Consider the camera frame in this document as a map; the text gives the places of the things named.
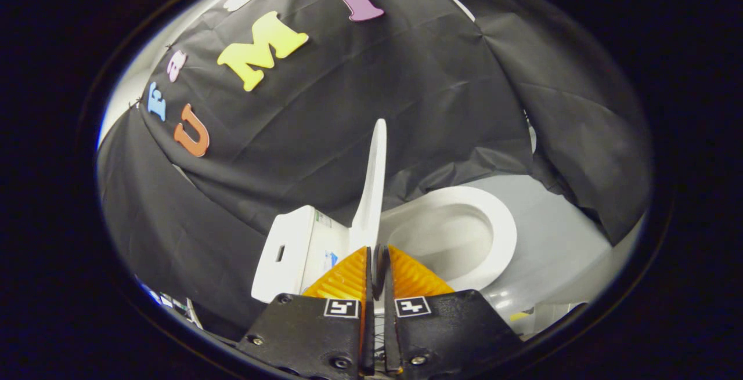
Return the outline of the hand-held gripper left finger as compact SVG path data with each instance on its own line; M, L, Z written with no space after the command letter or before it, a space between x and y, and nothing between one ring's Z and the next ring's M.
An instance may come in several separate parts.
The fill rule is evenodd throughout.
M361 378L373 372L372 252L358 248L301 294L280 293L236 346L299 378Z

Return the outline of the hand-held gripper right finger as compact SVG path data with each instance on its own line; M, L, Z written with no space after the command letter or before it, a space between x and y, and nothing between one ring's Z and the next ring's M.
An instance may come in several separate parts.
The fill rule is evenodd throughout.
M473 378L522 351L522 340L480 292L454 290L400 248L384 252L383 340L394 377Z

